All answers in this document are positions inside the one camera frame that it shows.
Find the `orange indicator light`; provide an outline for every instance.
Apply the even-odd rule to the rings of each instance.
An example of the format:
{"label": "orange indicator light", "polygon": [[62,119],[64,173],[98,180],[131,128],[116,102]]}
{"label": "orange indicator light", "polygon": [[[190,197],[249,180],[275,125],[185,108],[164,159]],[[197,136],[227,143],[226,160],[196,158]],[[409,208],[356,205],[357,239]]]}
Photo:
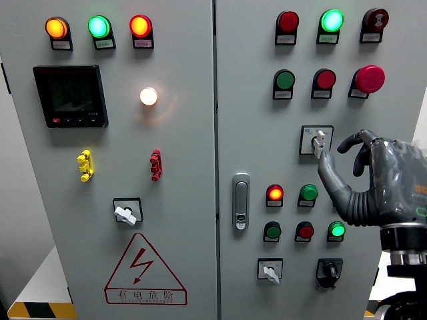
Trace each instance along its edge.
{"label": "orange indicator light", "polygon": [[66,22],[59,17],[49,18],[46,21],[45,29],[47,34],[56,40],[64,38],[68,33]]}
{"label": "orange indicator light", "polygon": [[273,201],[277,201],[277,200],[281,199],[283,197],[283,189],[277,185],[273,186],[268,191],[268,197]]}
{"label": "orange indicator light", "polygon": [[132,34],[138,38],[144,38],[151,32],[151,21],[145,15],[136,15],[129,22]]}

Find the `wall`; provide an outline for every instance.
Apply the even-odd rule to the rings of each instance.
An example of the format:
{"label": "wall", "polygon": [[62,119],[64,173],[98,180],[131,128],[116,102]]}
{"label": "wall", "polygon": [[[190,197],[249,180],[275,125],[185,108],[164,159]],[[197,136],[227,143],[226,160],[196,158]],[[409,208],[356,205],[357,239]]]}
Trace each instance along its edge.
{"label": "wall", "polygon": [[0,299],[8,309],[55,244],[12,96],[0,78]]}

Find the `red push button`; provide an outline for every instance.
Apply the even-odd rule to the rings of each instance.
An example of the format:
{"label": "red push button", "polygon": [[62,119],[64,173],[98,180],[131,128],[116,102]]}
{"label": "red push button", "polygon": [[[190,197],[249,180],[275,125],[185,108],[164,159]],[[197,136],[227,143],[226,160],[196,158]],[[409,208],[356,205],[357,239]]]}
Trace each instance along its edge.
{"label": "red push button", "polygon": [[367,65],[356,75],[356,87],[363,93],[374,93],[381,89],[386,81],[384,70],[377,65]]}
{"label": "red push button", "polygon": [[291,33],[296,30],[300,23],[300,18],[293,11],[284,11],[279,17],[279,27],[282,31]]}
{"label": "red push button", "polygon": [[363,17],[363,24],[370,32],[382,31],[388,23],[388,12],[384,9],[371,9]]}
{"label": "red push button", "polygon": [[310,242],[313,235],[313,225],[308,221],[302,221],[296,226],[295,242]]}
{"label": "red push button", "polygon": [[322,89],[330,89],[336,82],[335,73],[331,70],[323,70],[317,74],[317,85]]}
{"label": "red push button", "polygon": [[303,239],[311,238],[314,234],[314,229],[312,227],[303,227],[300,230],[300,237]]}

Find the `warning sign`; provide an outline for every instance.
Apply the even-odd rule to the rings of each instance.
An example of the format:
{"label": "warning sign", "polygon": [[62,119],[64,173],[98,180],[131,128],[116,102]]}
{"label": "warning sign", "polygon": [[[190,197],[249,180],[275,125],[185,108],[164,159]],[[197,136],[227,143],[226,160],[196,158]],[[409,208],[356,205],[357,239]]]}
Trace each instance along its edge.
{"label": "warning sign", "polygon": [[141,233],[133,235],[104,291],[110,304],[187,305],[187,290]]}

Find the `gray metal panel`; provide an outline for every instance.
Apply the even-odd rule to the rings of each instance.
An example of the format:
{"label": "gray metal panel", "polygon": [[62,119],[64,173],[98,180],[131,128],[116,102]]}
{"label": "gray metal panel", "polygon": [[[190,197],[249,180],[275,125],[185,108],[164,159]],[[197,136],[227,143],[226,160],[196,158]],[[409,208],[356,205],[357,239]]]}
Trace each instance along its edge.
{"label": "gray metal panel", "polygon": [[[79,319],[216,319],[211,2],[2,1],[0,8],[3,62]],[[132,48],[136,14],[153,23],[152,52]],[[111,21],[116,50],[93,48],[92,15]],[[44,24],[53,16],[69,22],[73,52],[51,50]],[[48,129],[32,68],[78,64],[100,66],[109,127]],[[159,93],[151,109],[139,101],[144,87]],[[86,148],[95,175],[82,183],[75,158]],[[164,170],[157,183],[154,149]],[[141,197],[144,222],[116,223],[114,197]],[[186,306],[106,303],[104,287],[134,233],[187,289]],[[150,280],[161,277],[158,270],[150,267]]]}
{"label": "gray metal panel", "polygon": [[[390,22],[382,43],[359,44],[367,10],[385,8]],[[337,45],[316,45],[321,14],[340,9],[345,22]],[[328,225],[340,220],[317,174],[314,156],[299,156],[302,125],[333,125],[332,151],[338,171],[354,190],[368,188],[368,176],[352,176],[356,148],[339,155],[336,147],[361,128],[390,138],[411,140],[427,85],[426,4],[423,1],[263,1],[217,0],[218,134],[222,319],[361,319],[380,257],[379,229],[347,227],[343,243],[327,243]],[[278,15],[300,17],[296,46],[275,47]],[[377,64],[386,82],[368,100],[347,98],[355,71]],[[314,73],[329,68],[337,75],[330,100],[310,99]],[[272,100],[276,71],[296,76],[291,101]],[[251,223],[232,225],[232,177],[251,177]],[[266,188],[279,183],[283,208],[266,208]],[[297,207],[306,183],[319,189],[316,206]],[[282,226],[279,243],[263,243],[264,225]],[[295,243],[296,226],[310,221],[311,243]],[[256,279],[257,258],[283,257],[280,285]],[[315,289],[319,258],[344,260],[336,289]]]}

